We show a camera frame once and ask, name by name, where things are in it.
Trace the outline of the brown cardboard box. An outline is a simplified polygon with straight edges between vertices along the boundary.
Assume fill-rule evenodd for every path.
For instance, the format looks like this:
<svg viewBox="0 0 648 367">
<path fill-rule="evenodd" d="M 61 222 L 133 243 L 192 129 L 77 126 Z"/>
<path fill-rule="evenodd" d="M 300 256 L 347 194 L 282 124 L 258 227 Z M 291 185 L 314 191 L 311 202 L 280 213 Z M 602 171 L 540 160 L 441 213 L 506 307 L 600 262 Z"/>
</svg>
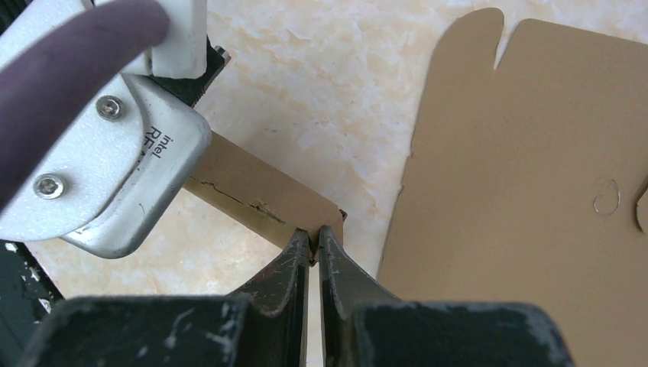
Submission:
<svg viewBox="0 0 648 367">
<path fill-rule="evenodd" d="M 314 246 L 323 226 L 344 237 L 337 204 L 217 133 L 184 187 L 280 249 L 298 229 Z"/>
</svg>

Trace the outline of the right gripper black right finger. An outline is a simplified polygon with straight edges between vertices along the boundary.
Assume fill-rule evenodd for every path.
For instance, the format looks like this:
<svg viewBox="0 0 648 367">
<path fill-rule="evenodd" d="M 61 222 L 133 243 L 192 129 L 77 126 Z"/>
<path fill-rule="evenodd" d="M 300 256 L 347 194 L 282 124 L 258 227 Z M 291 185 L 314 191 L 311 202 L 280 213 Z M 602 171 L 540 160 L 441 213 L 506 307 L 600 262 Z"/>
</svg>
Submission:
<svg viewBox="0 0 648 367">
<path fill-rule="evenodd" d="M 525 303 L 406 301 L 319 232 L 327 366 L 571 366 L 559 328 Z"/>
</svg>

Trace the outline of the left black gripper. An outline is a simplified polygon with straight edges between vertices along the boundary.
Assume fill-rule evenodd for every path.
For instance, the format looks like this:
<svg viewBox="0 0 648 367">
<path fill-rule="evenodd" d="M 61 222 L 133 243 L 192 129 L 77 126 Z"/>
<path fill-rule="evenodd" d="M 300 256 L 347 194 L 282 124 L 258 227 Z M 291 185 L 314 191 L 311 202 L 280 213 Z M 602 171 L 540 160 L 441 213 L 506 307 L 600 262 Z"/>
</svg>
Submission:
<svg viewBox="0 0 648 367">
<path fill-rule="evenodd" d="M 165 89 L 186 105 L 194 108 L 212 85 L 215 78 L 227 66 L 231 56 L 221 46 L 213 47 L 209 39 L 206 42 L 206 71 L 196 79 L 171 79 L 149 76 L 148 79 Z"/>
</svg>

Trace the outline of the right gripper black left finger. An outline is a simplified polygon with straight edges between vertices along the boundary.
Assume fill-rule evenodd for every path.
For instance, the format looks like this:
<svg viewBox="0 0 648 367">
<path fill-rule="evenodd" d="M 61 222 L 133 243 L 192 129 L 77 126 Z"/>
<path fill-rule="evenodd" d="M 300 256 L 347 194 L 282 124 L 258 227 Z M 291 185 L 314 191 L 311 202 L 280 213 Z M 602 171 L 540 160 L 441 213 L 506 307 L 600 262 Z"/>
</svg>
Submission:
<svg viewBox="0 0 648 367">
<path fill-rule="evenodd" d="M 21 366 L 303 366 L 309 235 L 226 295 L 77 297 L 37 328 Z"/>
</svg>

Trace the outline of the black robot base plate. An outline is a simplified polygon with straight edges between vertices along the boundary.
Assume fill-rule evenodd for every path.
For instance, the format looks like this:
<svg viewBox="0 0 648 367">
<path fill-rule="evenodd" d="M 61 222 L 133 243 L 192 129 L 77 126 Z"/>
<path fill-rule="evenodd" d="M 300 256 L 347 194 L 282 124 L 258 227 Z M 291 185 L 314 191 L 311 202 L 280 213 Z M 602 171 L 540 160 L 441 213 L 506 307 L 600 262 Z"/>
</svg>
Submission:
<svg viewBox="0 0 648 367">
<path fill-rule="evenodd" d="M 1 365 L 14 366 L 63 295 L 28 247 L 1 241 Z"/>
</svg>

